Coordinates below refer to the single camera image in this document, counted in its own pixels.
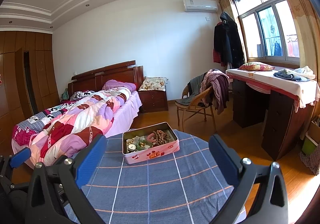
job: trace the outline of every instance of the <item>black coat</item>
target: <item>black coat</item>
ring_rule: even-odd
[[[222,24],[214,29],[214,49],[221,61],[232,63],[235,69],[244,64],[244,54],[236,22],[226,13],[220,15]]]

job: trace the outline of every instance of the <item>blue plaid tablecloth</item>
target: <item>blue plaid tablecloth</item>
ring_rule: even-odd
[[[174,130],[178,152],[127,164],[122,134],[107,147],[89,184],[82,190],[106,223],[209,223],[222,208],[233,186],[226,183],[208,143]],[[70,205],[66,212],[79,223]],[[246,217],[245,208],[236,223]]]

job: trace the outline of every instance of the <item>green bin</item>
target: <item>green bin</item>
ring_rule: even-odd
[[[313,140],[309,135],[308,132],[306,132],[306,137],[304,139],[304,143],[302,146],[302,151],[305,155],[310,155],[318,146],[315,140]]]

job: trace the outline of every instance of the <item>bedside table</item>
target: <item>bedside table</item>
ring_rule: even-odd
[[[168,111],[167,91],[149,90],[138,93],[142,102],[142,113]]]

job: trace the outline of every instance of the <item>window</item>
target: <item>window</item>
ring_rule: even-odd
[[[248,59],[299,62],[297,32],[286,0],[234,0]]]

